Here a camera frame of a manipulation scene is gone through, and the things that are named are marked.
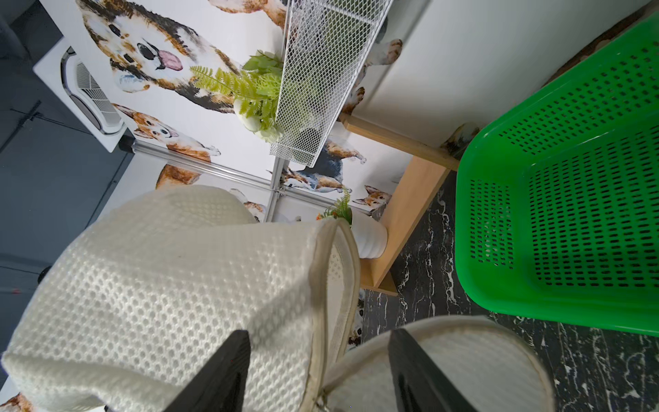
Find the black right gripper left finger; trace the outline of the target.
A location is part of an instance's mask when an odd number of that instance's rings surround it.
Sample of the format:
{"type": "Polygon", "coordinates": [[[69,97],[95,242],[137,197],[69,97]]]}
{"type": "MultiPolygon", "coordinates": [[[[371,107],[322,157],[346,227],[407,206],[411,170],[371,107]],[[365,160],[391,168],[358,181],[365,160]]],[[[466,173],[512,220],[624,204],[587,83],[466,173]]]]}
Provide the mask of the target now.
{"type": "Polygon", "coordinates": [[[241,411],[250,358],[248,331],[233,331],[165,411],[241,411]]]}

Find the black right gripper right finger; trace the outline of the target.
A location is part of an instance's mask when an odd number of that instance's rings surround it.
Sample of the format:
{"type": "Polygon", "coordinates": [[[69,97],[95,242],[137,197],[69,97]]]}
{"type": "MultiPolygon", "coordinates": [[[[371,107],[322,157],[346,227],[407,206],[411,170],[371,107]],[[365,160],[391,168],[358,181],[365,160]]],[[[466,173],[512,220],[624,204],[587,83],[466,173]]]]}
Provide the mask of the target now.
{"type": "Polygon", "coordinates": [[[405,329],[391,333],[388,355],[399,411],[475,412],[474,406],[405,329]]]}

